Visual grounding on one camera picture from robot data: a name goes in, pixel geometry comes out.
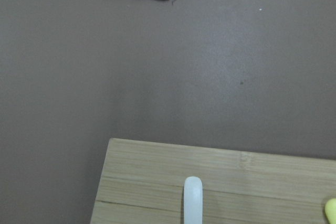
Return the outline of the white ceramic spoon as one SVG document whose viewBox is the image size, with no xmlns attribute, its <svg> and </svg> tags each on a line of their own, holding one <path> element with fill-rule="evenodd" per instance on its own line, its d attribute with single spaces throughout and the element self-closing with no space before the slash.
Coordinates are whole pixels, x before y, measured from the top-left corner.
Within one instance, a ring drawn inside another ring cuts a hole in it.
<svg viewBox="0 0 336 224">
<path fill-rule="evenodd" d="M 184 182 L 183 219 L 184 224 L 203 223 L 203 184 L 195 176 L 188 177 Z"/>
</svg>

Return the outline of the bamboo cutting board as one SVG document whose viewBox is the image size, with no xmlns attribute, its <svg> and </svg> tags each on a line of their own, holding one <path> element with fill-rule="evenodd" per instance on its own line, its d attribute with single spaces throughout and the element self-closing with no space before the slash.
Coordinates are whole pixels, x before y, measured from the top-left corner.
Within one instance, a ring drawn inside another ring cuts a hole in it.
<svg viewBox="0 0 336 224">
<path fill-rule="evenodd" d="M 326 223 L 335 161 L 109 141 L 92 223 L 182 223 L 187 177 L 203 183 L 204 223 Z"/>
</svg>

